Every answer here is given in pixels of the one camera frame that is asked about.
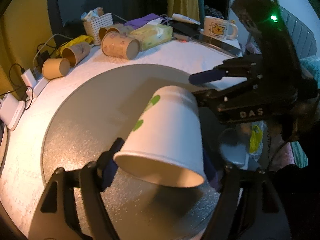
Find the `white power strip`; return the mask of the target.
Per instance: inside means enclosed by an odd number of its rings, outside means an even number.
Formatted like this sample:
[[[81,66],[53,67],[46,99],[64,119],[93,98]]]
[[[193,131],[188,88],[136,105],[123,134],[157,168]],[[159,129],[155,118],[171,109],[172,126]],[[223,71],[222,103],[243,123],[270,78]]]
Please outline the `white power strip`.
[[[25,93],[29,98],[37,98],[44,90],[46,85],[48,85],[49,81],[50,80],[46,79],[45,77],[42,77],[33,88],[28,87]]]

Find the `yellow banana toy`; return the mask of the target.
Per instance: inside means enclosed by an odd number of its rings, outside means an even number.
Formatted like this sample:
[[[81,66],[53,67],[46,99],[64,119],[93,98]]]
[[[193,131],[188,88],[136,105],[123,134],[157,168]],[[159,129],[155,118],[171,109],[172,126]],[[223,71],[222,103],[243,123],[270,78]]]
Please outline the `yellow banana toy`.
[[[87,36],[87,35],[80,35],[79,37],[76,37],[70,41],[68,41],[67,43],[63,44],[62,46],[60,46],[55,53],[56,57],[61,57],[62,55],[62,51],[65,48],[71,47],[73,45],[77,45],[80,44],[81,42],[87,42],[88,44],[93,44],[94,43],[94,38],[91,36]]]

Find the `white lattice basket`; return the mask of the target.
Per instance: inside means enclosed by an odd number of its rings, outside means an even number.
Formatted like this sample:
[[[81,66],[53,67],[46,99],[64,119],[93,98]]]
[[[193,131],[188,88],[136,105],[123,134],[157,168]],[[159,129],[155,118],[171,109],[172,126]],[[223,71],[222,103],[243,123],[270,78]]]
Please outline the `white lattice basket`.
[[[112,13],[104,13],[103,8],[97,7],[89,12],[84,12],[81,15],[87,36],[94,39],[94,45],[101,44],[101,38],[99,37],[99,30],[104,27],[113,25]]]

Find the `white tube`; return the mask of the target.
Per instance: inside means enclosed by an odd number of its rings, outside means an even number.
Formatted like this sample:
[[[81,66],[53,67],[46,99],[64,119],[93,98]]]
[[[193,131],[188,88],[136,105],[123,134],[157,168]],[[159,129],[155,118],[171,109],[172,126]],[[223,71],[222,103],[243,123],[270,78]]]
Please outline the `white tube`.
[[[185,23],[190,23],[190,24],[196,24],[200,25],[201,23],[193,18],[189,18],[187,16],[181,15],[181,14],[176,14],[174,13],[172,15],[172,19],[180,22],[185,22]]]

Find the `round grey mat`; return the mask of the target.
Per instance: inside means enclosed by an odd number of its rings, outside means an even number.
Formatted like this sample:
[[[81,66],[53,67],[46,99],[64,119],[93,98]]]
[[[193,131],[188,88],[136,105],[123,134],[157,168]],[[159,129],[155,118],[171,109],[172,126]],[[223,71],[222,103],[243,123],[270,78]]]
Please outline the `round grey mat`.
[[[134,64],[108,70],[77,88],[54,114],[42,145],[42,180],[57,167],[82,168],[126,139],[153,93],[169,85],[196,90],[181,70]],[[118,170],[101,195],[121,239],[200,239],[219,194],[204,183],[179,189],[158,186]]]

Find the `white paper cup green print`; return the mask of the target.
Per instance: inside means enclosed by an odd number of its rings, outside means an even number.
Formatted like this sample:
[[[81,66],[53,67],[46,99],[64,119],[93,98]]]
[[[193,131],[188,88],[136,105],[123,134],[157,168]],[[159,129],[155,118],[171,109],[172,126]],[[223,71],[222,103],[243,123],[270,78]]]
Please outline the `white paper cup green print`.
[[[203,184],[201,127],[193,94],[178,86],[155,91],[113,159],[130,175],[157,185]]]

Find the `black smartphone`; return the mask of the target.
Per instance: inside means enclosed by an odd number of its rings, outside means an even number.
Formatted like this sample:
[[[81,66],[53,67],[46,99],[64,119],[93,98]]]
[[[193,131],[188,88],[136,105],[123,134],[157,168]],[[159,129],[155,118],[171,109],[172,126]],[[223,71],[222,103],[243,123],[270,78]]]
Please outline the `black smartphone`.
[[[191,38],[191,40],[232,57],[238,57],[241,54],[241,49],[203,34],[196,34]]]

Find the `brown paper cup printed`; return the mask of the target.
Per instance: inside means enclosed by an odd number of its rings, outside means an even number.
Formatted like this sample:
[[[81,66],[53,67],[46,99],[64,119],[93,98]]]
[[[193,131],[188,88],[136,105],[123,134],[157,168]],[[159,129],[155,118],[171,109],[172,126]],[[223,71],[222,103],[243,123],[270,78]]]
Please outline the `brown paper cup printed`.
[[[80,42],[79,44],[72,45],[64,48],[62,57],[67,59],[70,66],[73,68],[80,63],[91,51],[91,46],[87,42]]]

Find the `white cartoon mug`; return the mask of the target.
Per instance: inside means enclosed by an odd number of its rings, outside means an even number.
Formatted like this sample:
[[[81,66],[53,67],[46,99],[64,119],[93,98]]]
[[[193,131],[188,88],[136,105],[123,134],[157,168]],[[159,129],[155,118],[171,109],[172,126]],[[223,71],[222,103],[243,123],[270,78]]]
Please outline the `white cartoon mug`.
[[[238,32],[239,29],[235,23],[213,16],[206,16],[204,18],[203,34],[208,37],[220,41],[235,40],[238,37]]]

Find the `white charger plug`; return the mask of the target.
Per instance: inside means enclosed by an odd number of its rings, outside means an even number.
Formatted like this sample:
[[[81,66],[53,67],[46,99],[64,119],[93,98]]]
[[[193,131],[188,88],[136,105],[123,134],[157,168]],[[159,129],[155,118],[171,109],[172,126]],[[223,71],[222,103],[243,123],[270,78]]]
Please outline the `white charger plug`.
[[[30,69],[27,69],[22,75],[21,78],[26,86],[29,86],[31,88],[34,88],[37,85],[37,81],[35,77],[33,76]]]

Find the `yellow curtain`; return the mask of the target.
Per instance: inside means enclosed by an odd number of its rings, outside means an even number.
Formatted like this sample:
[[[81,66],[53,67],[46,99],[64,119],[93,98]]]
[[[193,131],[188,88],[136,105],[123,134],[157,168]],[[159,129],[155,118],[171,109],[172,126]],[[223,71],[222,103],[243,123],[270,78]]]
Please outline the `yellow curtain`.
[[[1,93],[23,84],[19,66],[33,68],[36,48],[53,35],[47,0],[12,0],[1,18]]]

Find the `white desk lamp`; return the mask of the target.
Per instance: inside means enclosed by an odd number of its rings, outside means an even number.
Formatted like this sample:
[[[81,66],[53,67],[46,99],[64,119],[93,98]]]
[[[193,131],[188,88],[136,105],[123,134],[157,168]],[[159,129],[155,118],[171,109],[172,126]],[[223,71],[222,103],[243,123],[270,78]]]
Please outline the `white desk lamp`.
[[[25,102],[18,101],[12,94],[5,94],[1,99],[0,117],[11,131],[16,128],[24,110]]]

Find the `purple cloth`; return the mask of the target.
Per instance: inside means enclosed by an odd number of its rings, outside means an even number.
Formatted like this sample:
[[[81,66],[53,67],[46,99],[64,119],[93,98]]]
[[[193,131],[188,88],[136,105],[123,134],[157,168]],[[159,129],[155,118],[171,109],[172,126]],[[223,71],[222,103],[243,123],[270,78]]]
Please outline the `purple cloth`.
[[[132,27],[132,29],[135,30],[140,27],[143,27],[144,25],[148,24],[151,21],[155,21],[156,24],[159,24],[164,21],[164,18],[159,15],[156,15],[154,13],[151,13],[151,14],[148,14],[148,15],[143,16],[141,18],[136,18],[134,20],[130,20],[130,21],[124,23],[124,26]]]

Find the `black monitor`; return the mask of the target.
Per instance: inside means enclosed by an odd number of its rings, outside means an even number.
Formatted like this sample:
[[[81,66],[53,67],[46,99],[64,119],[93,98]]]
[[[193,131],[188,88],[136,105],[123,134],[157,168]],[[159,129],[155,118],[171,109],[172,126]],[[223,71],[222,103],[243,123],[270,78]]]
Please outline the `black monitor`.
[[[229,19],[231,0],[204,0],[204,15]]]

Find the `brown paper cup plain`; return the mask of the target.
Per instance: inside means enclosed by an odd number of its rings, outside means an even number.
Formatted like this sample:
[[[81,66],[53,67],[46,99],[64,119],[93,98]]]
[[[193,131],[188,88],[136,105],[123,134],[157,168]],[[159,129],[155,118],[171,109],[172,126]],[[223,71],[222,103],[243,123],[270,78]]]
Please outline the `brown paper cup plain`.
[[[71,68],[67,59],[47,59],[42,66],[42,74],[48,80],[66,76]]]

